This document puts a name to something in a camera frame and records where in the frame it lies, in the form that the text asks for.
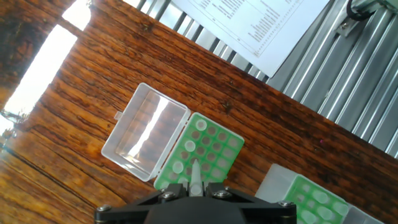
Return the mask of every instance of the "white plastic box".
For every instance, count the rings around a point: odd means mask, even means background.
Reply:
[[[270,203],[285,200],[296,177],[302,176],[285,167],[273,164],[256,193],[256,197]],[[342,224],[382,224],[382,222],[348,204],[348,213]]]

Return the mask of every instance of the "clear plastic box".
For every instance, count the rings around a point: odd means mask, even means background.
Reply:
[[[146,182],[159,173],[190,113],[185,105],[141,83],[101,153]]]
[[[144,182],[159,175],[155,182],[158,188],[177,179],[188,180],[195,160],[203,165],[202,179],[206,171],[211,171],[208,176],[223,181],[244,144],[241,136],[199,113],[191,115],[185,105],[145,83],[137,87],[124,112],[115,118],[119,121],[105,142],[102,155]],[[172,148],[178,155],[171,153],[165,163]],[[211,155],[217,161],[206,164],[203,156],[213,148]]]
[[[270,203],[276,203],[281,200],[286,200],[289,197],[289,192],[292,190],[292,187],[296,184],[295,181],[297,179],[308,180],[306,177],[297,174],[289,169],[286,169],[285,167],[273,164],[269,169],[262,184],[260,185],[259,190],[256,192],[256,197]],[[346,203],[342,198],[320,187],[316,183],[312,182],[312,186],[321,188],[323,192],[326,192],[328,195],[331,195],[332,197],[335,198],[335,200],[340,200],[341,202],[347,204],[344,205],[345,206],[344,212],[341,213],[344,219],[342,219],[342,221],[340,221],[339,223],[342,224],[381,224],[382,223],[374,219],[373,217],[369,216],[368,214],[364,213],[360,209]]]

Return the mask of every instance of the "wood grain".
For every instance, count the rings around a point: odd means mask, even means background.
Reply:
[[[16,74],[2,77],[2,105],[14,91],[5,86],[19,82],[33,49],[56,24],[78,37],[17,137],[3,147],[0,223],[92,223],[95,207],[153,192],[153,181],[141,182],[101,155],[113,116],[142,82],[245,139],[226,185],[254,195],[278,163],[384,222],[397,220],[395,159],[122,1],[94,1],[84,31],[61,18],[72,3],[0,0],[1,21],[22,24],[23,40],[39,37],[23,60],[2,57],[2,73]]]

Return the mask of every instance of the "plastic box lid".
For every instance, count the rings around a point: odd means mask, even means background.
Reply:
[[[102,155],[142,181],[156,177],[191,111],[145,83],[138,85]]]

